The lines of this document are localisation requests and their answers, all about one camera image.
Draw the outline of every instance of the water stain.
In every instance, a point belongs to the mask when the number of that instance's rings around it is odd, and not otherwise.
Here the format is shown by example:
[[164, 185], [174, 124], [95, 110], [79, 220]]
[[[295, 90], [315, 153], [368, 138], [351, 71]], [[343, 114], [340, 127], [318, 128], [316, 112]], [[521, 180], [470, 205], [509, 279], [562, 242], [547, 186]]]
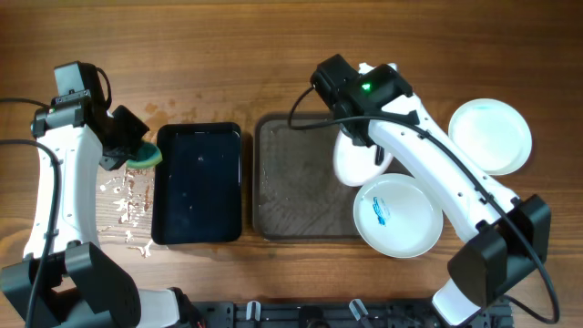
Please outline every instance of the water stain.
[[138, 205], [136, 202], [128, 200], [128, 214], [136, 214], [136, 205]]
[[106, 185], [108, 185], [111, 182], [117, 182], [119, 180], [119, 177], [115, 177], [114, 179], [111, 179], [110, 181], [106, 182]]
[[127, 212], [125, 212], [119, 217], [118, 223], [122, 224], [122, 223], [128, 222], [128, 221], [129, 221], [129, 215]]
[[153, 240], [149, 240], [148, 243], [146, 244], [146, 246], [144, 247], [140, 247], [140, 246], [130, 246], [128, 247], [131, 250], [138, 250], [140, 252], [140, 254], [142, 255], [142, 257], [144, 259], [152, 256], [152, 254], [149, 252], [149, 247], [152, 245], [152, 243], [154, 243]]
[[116, 200], [113, 203], [119, 206], [116, 211], [122, 211], [122, 210], [126, 209], [127, 208], [127, 204], [128, 204], [126, 202], [126, 199]]
[[153, 169], [126, 169], [126, 175], [130, 178], [135, 178], [138, 175], [147, 176], [151, 171]]
[[131, 197], [134, 195], [134, 186], [136, 182], [133, 179], [128, 180], [128, 195]]
[[131, 231], [126, 231], [126, 242], [130, 242], [134, 240], [134, 235], [131, 234]]
[[267, 257], [270, 259], [275, 259], [277, 257], [277, 249], [269, 248], [267, 250]]
[[212, 251], [213, 254], [218, 254], [219, 253], [219, 246], [215, 246], [215, 245], [210, 245], [209, 246], [210, 251]]
[[144, 199], [144, 207], [142, 208], [142, 211], [144, 213], [148, 211], [149, 205], [150, 205], [150, 201], [149, 201], [149, 185], [146, 187], [145, 195], [146, 195], [146, 197]]
[[152, 131], [157, 131], [163, 126], [167, 125], [171, 119], [177, 115], [168, 115], [165, 111], [159, 110], [144, 122]]
[[156, 111], [156, 109], [158, 109], [158, 106], [156, 106], [156, 105], [154, 105], [154, 104], [150, 104], [150, 103], [148, 103], [148, 104], [146, 105], [146, 108], [144, 108], [144, 110], [145, 110], [145, 111], [146, 111], [146, 113], [148, 113], [148, 114], [153, 114], [153, 113]]
[[107, 226], [103, 229], [97, 229], [97, 233], [103, 232], [103, 231], [108, 231], [109, 229], [113, 228], [113, 226]]
[[245, 113], [244, 121], [241, 122], [241, 128], [252, 128], [255, 122], [252, 113], [261, 113], [264, 110], [272, 111], [274, 108], [281, 106], [283, 96], [277, 91], [278, 87], [273, 87], [273, 80], [277, 80], [280, 75], [280, 68], [275, 68], [263, 81], [257, 93], [253, 95], [251, 102], [237, 104], [233, 107], [232, 112]]
[[197, 107], [193, 107], [191, 108], [189, 111], [181, 113], [180, 116], [182, 117], [182, 120], [180, 121], [180, 123], [192, 123], [195, 122], [198, 116], [197, 113]]
[[215, 110], [212, 113], [212, 118], [210, 119], [211, 122], [220, 122], [221, 121], [221, 116], [218, 110]]

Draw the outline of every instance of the metal clamp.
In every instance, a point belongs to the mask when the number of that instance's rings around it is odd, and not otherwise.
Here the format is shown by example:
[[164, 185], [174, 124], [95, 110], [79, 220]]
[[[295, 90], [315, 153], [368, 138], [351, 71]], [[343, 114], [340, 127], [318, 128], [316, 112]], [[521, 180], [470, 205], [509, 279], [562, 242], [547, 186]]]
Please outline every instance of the metal clamp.
[[363, 301], [354, 299], [348, 304], [350, 312], [353, 313], [354, 319], [364, 328], [373, 328], [373, 324], [368, 320], [368, 311], [364, 307]]
[[245, 319], [247, 321], [253, 321], [254, 327], [259, 327], [259, 322], [261, 321], [261, 303], [257, 301], [248, 302]]

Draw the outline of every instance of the black joint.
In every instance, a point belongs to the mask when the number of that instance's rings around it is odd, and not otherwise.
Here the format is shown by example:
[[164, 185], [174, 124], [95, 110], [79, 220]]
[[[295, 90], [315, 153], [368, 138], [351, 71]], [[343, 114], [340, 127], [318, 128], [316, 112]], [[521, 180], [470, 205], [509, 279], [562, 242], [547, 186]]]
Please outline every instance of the black joint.
[[480, 198], [480, 202], [482, 204], [484, 204], [484, 205], [486, 205], [488, 202], [490, 202], [492, 200], [494, 200], [494, 195], [491, 192], [488, 193], [488, 198], [487, 199], [485, 199], [483, 197]]
[[431, 132], [429, 132], [429, 130], [424, 130], [423, 132], [417, 135], [417, 137], [419, 137], [419, 139], [421, 140], [428, 138], [429, 136], [431, 136]]
[[486, 222], [485, 220], [481, 220], [476, 224], [476, 229], [478, 231], [483, 231], [485, 230], [487, 227], [489, 226], [488, 222]]
[[381, 146], [376, 146], [376, 152], [374, 153], [374, 165], [381, 166], [384, 161], [384, 148]]
[[547, 258], [550, 208], [537, 195], [521, 201], [505, 219], [476, 224], [478, 234], [447, 263], [451, 279], [473, 304], [486, 308], [526, 278], [537, 266], [517, 241], [516, 225], [542, 262]]
[[81, 241], [70, 241], [70, 242], [68, 242], [68, 243], [66, 244], [66, 247], [67, 247], [68, 249], [70, 249], [70, 248], [77, 247], [77, 246], [79, 246], [80, 244], [81, 244]]
[[316, 327], [317, 328], [330, 328], [330, 325], [322, 319], [312, 320], [308, 323], [308, 328], [316, 328]]
[[56, 236], [58, 236], [58, 229], [55, 229], [55, 230], [54, 230], [54, 231], [51, 233], [51, 236], [52, 236], [52, 237], [56, 237]]
[[202, 314], [192, 305], [189, 297], [180, 288], [170, 287], [169, 290], [174, 292], [176, 302], [179, 305], [179, 322], [189, 323], [191, 327], [205, 327], [206, 324]]
[[[58, 165], [63, 165], [63, 163], [65, 163], [62, 159], [60, 159], [58, 162]], [[51, 160], [51, 164], [49, 165], [49, 168], [53, 167], [53, 161]]]
[[407, 118], [409, 118], [409, 122], [411, 122], [411, 124], [413, 125], [419, 125], [419, 123], [421, 123], [421, 121], [419, 120], [419, 115], [417, 115], [416, 110], [410, 111], [409, 114], [407, 114]]

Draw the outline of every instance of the white plate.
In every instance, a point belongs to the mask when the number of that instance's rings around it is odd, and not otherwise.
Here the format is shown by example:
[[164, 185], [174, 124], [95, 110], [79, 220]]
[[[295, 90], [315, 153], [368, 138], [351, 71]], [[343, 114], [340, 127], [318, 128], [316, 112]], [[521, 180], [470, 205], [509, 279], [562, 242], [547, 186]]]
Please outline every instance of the white plate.
[[338, 132], [332, 160], [338, 180], [346, 186], [358, 187], [383, 174], [391, 164], [393, 155], [385, 151], [383, 163], [376, 166], [376, 148], [354, 146], [352, 139]]
[[353, 216], [363, 239], [395, 258], [429, 251], [444, 227], [438, 204], [416, 179], [402, 174], [383, 174], [365, 184], [354, 200]]
[[520, 169], [532, 149], [527, 122], [508, 104], [476, 99], [449, 121], [448, 135], [484, 172], [504, 175]]

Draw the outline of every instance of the blue label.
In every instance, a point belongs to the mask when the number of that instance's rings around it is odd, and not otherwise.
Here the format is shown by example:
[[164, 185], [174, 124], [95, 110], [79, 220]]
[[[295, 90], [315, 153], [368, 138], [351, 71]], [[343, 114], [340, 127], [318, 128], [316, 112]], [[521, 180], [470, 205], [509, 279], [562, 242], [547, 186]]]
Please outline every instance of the blue label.
[[380, 199], [380, 201], [381, 203], [379, 203], [378, 197], [373, 197], [373, 210], [379, 219], [379, 224], [386, 227], [386, 221], [391, 217], [391, 213], [389, 213], [389, 209], [386, 208], [384, 200]]

